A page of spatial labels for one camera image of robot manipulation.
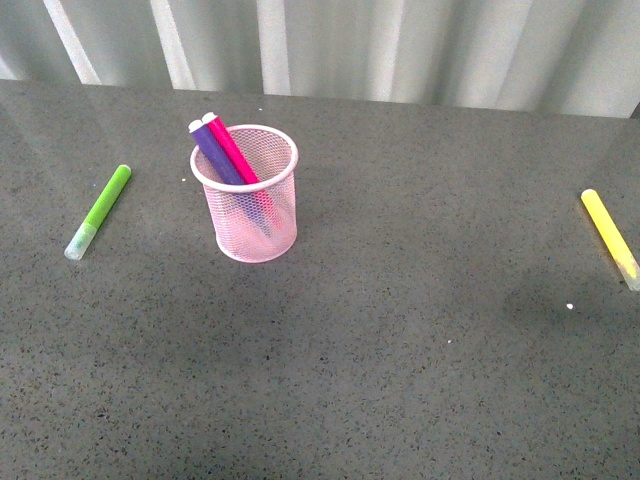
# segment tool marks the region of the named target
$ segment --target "white curtain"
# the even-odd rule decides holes
[[[639,0],[0,0],[0,78],[629,117]]]

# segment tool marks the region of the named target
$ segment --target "table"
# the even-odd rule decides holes
[[[209,110],[300,149],[272,262],[216,246]],[[2,81],[0,133],[1,478],[640,475],[640,297],[579,200],[640,254],[640,122]]]

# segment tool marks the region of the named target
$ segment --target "green marker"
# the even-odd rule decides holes
[[[120,165],[116,172],[104,187],[104,190],[93,204],[84,222],[69,242],[64,251],[64,256],[69,260],[80,260],[89,247],[91,240],[96,236],[100,225],[109,214],[111,207],[116,203],[120,192],[131,178],[131,168],[128,165]]]

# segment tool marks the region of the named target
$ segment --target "pink mesh pen holder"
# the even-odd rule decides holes
[[[266,262],[289,250],[298,233],[293,179],[298,148],[285,133],[263,125],[228,131],[260,183],[222,183],[197,146],[191,170],[204,187],[220,250],[241,262]]]

